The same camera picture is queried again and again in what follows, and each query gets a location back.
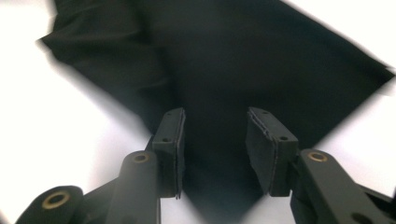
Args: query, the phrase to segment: black fabric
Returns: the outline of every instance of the black fabric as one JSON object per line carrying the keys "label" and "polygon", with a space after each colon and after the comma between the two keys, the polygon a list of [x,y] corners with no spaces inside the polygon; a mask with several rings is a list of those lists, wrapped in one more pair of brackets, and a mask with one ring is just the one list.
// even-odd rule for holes
{"label": "black fabric", "polygon": [[291,7],[259,0],[56,0],[53,55],[154,133],[186,110],[184,190],[209,223],[237,222],[261,196],[245,149],[248,106],[312,147],[393,77]]}

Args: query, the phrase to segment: black cloth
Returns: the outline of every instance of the black cloth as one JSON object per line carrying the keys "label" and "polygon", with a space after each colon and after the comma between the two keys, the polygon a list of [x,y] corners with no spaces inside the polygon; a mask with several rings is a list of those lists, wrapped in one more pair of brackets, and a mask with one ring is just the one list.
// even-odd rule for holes
{"label": "black cloth", "polygon": [[55,0],[56,59],[155,133],[186,110],[184,190],[208,223],[238,222],[262,192],[245,149],[248,106],[312,147],[393,77],[278,1]]}

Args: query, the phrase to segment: white background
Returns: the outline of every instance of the white background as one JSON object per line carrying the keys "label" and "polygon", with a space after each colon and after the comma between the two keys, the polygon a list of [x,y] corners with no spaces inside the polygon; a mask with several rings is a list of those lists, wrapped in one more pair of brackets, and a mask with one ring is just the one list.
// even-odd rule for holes
{"label": "white background", "polygon": [[[396,67],[392,0],[286,1]],[[37,39],[54,16],[46,0],[0,2],[0,212],[15,222],[40,193],[88,192],[117,176],[124,156],[149,140],[141,120],[55,62]],[[316,146],[360,184],[391,196],[396,186],[396,80]],[[263,199],[245,223],[293,223],[289,199]],[[188,199],[163,200],[163,224],[202,223]]]}

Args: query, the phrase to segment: brass grommet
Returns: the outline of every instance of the brass grommet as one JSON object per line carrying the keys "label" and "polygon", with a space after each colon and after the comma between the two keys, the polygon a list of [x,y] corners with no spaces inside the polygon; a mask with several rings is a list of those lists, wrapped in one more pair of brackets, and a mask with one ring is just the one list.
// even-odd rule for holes
{"label": "brass grommet", "polygon": [[310,152],[308,158],[313,161],[327,161],[327,157],[319,152]]}
{"label": "brass grommet", "polygon": [[147,153],[140,153],[137,155],[134,155],[134,157],[132,158],[132,160],[135,163],[143,163],[149,160],[149,154]]}
{"label": "brass grommet", "polygon": [[53,209],[61,206],[62,204],[66,203],[70,199],[70,193],[66,190],[60,190],[51,193],[50,196],[44,200],[41,206],[45,209]]}

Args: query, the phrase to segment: white surface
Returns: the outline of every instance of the white surface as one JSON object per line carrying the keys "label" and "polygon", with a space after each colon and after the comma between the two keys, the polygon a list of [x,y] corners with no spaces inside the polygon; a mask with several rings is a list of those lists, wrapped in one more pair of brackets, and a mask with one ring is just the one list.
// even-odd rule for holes
{"label": "white surface", "polygon": [[[396,67],[393,1],[288,1]],[[41,192],[77,185],[85,192],[116,176],[122,158],[144,149],[139,118],[35,41],[50,30],[45,0],[0,2],[0,211],[13,223]],[[395,79],[317,148],[359,183],[391,195],[395,186]],[[262,199],[245,223],[293,223],[288,199]],[[163,224],[202,223],[189,201],[163,200]]]}

